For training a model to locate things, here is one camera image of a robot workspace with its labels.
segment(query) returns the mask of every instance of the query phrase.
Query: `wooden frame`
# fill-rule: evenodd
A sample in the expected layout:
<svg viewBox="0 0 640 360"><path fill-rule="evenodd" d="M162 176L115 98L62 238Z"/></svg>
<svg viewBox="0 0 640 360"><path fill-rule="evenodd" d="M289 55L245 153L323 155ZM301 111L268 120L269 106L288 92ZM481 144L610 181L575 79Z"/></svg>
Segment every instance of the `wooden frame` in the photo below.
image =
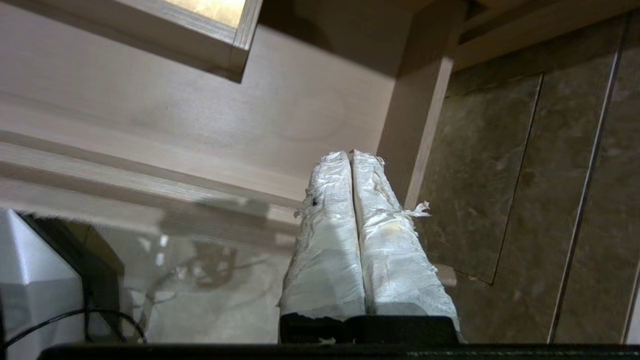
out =
<svg viewBox="0 0 640 360"><path fill-rule="evenodd" d="M262 0L244 0L236 28L163 0L8 0L53 17L240 82Z"/></svg>

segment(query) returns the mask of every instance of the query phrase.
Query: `silver duct tape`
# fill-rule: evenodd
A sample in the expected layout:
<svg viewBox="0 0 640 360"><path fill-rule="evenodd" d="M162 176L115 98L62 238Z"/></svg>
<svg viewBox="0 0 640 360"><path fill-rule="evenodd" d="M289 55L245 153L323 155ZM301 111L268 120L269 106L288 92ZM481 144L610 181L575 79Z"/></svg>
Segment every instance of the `silver duct tape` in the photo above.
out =
<svg viewBox="0 0 640 360"><path fill-rule="evenodd" d="M314 167L296 252L284 279L280 313L345 320L365 314L351 166L344 151Z"/></svg>

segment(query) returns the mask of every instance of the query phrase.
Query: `wood grain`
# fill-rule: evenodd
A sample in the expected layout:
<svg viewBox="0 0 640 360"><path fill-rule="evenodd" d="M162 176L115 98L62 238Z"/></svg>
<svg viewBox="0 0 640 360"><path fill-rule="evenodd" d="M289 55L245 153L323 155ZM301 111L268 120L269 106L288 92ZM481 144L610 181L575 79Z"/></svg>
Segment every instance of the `wood grain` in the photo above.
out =
<svg viewBox="0 0 640 360"><path fill-rule="evenodd" d="M237 84L0 11L0 130L289 201L322 155L378 146L394 79L264 26Z"/></svg>
<svg viewBox="0 0 640 360"><path fill-rule="evenodd" d="M407 208L417 202L466 8L439 0L413 18L377 153Z"/></svg>
<svg viewBox="0 0 640 360"><path fill-rule="evenodd" d="M433 2L433 0L386 0L386 1L410 13L417 13L420 10L424 9L428 4L431 4Z"/></svg>
<svg viewBox="0 0 640 360"><path fill-rule="evenodd" d="M236 27L162 0L8 0L29 11L240 81L261 0Z"/></svg>
<svg viewBox="0 0 640 360"><path fill-rule="evenodd" d="M522 49L640 7L640 0L563 0L459 45L455 70Z"/></svg>
<svg viewBox="0 0 640 360"><path fill-rule="evenodd" d="M5 164L0 168L7 170ZM90 194L97 191L92 184L72 178L49 176L48 180L76 187L45 186L31 181L0 177L0 206L27 211L39 216L61 217L106 224L151 234L189 236L237 249L263 250L290 254L296 227L265 221L256 217L223 209L193 206L183 202L167 202L153 196L131 196L122 192L121 199ZM114 188L106 188L110 195Z"/></svg>
<svg viewBox="0 0 640 360"><path fill-rule="evenodd" d="M462 31L468 31L477 26L484 24L485 22L491 21L496 17L512 10L524 3L528 3L532 0L511 0L506 6L498 7L498 8L489 8L478 15L472 17L471 19L465 21L462 25Z"/></svg>

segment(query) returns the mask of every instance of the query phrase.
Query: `stone tile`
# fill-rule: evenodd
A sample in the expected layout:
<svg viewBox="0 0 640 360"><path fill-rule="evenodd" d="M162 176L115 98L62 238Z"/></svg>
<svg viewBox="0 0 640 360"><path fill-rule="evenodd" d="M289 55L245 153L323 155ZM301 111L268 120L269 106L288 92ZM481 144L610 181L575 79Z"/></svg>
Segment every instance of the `stone tile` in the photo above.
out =
<svg viewBox="0 0 640 360"><path fill-rule="evenodd" d="M420 190L432 217L414 221L435 263L493 281L540 81L446 98Z"/></svg>
<svg viewBox="0 0 640 360"><path fill-rule="evenodd" d="M640 12L602 128L556 341L621 343L640 260Z"/></svg>
<svg viewBox="0 0 640 360"><path fill-rule="evenodd" d="M623 23L618 17L574 31L452 80L450 95L544 73L495 280L459 276L447 289L469 342L547 342Z"/></svg>

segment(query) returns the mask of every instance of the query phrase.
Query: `white object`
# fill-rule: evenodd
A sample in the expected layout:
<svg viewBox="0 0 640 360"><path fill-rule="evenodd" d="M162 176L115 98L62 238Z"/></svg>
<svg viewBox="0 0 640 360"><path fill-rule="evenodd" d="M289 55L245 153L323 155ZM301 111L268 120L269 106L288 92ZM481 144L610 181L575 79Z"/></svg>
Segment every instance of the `white object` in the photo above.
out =
<svg viewBox="0 0 640 360"><path fill-rule="evenodd" d="M429 216L424 212L428 203L404 211L381 158L354 150L351 163L367 313L448 316L459 332L453 301L420 246L410 218Z"/></svg>
<svg viewBox="0 0 640 360"><path fill-rule="evenodd" d="M338 320L364 315L351 166L344 151L332 152L316 164L303 205L280 314Z"/></svg>

